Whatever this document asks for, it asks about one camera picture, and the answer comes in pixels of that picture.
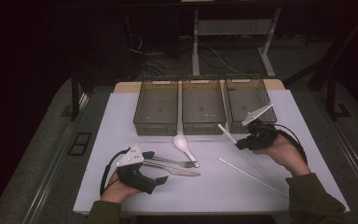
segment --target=sleeve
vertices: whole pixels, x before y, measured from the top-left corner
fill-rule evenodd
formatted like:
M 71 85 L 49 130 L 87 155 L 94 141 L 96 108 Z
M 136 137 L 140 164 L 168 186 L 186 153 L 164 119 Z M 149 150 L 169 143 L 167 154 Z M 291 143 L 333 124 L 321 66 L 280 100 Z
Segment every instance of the sleeve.
M 289 184 L 289 211 L 297 223 L 349 223 L 345 206 L 328 194 L 316 174 L 286 178 Z
M 89 211 L 86 223 L 119 224 L 120 211 L 121 204 L 119 203 L 94 202 L 91 211 Z

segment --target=white plastic spoon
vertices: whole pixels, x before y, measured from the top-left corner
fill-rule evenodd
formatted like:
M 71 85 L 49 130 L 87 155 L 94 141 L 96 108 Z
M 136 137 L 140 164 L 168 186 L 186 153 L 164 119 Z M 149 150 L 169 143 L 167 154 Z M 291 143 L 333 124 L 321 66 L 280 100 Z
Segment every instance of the white plastic spoon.
M 178 134 L 173 138 L 173 143 L 179 150 L 185 152 L 185 154 L 194 162 L 196 167 L 200 167 L 200 164 L 197 162 L 196 158 L 191 154 L 190 149 L 188 149 L 187 141 L 184 136 Z

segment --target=metal frame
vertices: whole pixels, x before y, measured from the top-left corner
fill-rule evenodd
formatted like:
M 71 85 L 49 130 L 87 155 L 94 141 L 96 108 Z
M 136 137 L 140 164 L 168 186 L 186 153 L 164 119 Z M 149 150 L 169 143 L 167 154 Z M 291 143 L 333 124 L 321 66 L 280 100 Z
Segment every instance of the metal frame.
M 267 34 L 266 42 L 262 48 L 258 49 L 260 54 L 260 58 L 264 64 L 264 67 L 267 71 L 267 75 L 269 77 L 275 77 L 275 72 L 272 68 L 271 63 L 269 62 L 269 56 L 267 55 L 269 51 L 269 45 L 271 43 L 272 37 L 274 36 L 275 27 L 278 23 L 279 15 L 281 13 L 281 8 L 275 8 L 274 14 L 271 20 L 261 20 L 261 21 L 269 21 L 268 29 L 261 28 L 261 32 L 257 32 L 258 34 Z M 198 53 L 198 40 L 199 35 L 254 35 L 253 32 L 247 32 L 244 28 L 245 24 L 248 20 L 240 20 L 240 21 L 199 21 L 199 11 L 195 9 L 194 13 L 194 37 L 193 37 L 193 55 L 192 55 L 192 63 L 193 63 L 193 76 L 200 75 L 200 61 L 199 61 L 199 53 Z M 212 24 L 227 24 L 234 29 L 220 29 L 217 31 L 213 30 Z

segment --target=white stick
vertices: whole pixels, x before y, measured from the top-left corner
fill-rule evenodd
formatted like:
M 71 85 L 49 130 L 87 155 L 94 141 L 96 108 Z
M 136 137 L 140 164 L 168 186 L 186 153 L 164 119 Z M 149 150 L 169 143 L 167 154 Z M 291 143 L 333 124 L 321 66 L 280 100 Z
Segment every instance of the white stick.
M 217 127 L 219 127 L 219 129 L 222 130 L 223 133 L 225 133 L 231 139 L 231 141 L 234 142 L 234 144 L 237 144 L 237 141 L 235 141 L 235 139 L 231 136 L 231 134 L 229 134 L 221 124 L 218 124 Z
M 289 197 L 287 197 L 285 194 L 283 194 L 282 192 L 280 192 L 280 191 L 278 191 L 277 189 L 273 188 L 272 186 L 270 186 L 270 185 L 264 183 L 263 181 L 261 181 L 261 180 L 255 178 L 255 177 L 252 176 L 252 175 L 249 175 L 248 173 L 246 173 L 246 172 L 244 172 L 243 170 L 237 168 L 236 166 L 234 166 L 234 165 L 228 163 L 227 161 L 223 160 L 222 158 L 219 157 L 219 158 L 217 158 L 217 159 L 220 160 L 222 163 L 228 165 L 229 167 L 233 168 L 234 170 L 236 170 L 236 171 L 242 173 L 243 175 L 247 175 L 248 177 L 251 177 L 253 180 L 257 181 L 258 183 L 260 183 L 260 184 L 266 186 L 267 188 L 272 189 L 272 190 L 274 190 L 275 192 L 281 194 L 283 197 L 285 197 L 285 198 L 287 198 L 287 199 L 289 198 Z
M 245 155 L 248 157 L 248 159 L 254 164 L 254 166 L 257 168 L 258 171 L 260 171 L 261 173 L 263 173 L 263 175 L 264 175 L 268 180 L 271 179 L 271 178 L 269 177 L 269 175 L 263 170 L 263 168 L 261 168 L 261 167 L 257 164 L 257 162 L 255 162 L 255 160 L 252 159 L 252 157 L 248 155 L 248 153 L 246 153 L 244 150 L 243 150 L 242 152 L 243 152 L 243 154 L 245 154 Z

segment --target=plastic bin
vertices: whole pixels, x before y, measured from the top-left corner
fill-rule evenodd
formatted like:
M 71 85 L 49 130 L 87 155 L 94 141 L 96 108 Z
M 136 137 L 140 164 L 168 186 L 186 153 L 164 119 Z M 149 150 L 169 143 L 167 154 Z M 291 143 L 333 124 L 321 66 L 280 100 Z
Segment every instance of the plastic bin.
M 186 135 L 222 134 L 226 124 L 219 76 L 189 76 L 182 80 L 182 122 Z
M 177 77 L 144 77 L 133 123 L 138 135 L 177 135 Z
M 249 79 L 247 76 L 226 75 L 225 103 L 227 123 L 231 133 L 248 133 L 242 122 L 249 112 L 269 104 L 269 94 L 263 79 Z M 277 118 L 273 107 L 259 117 L 264 122 L 275 123 Z

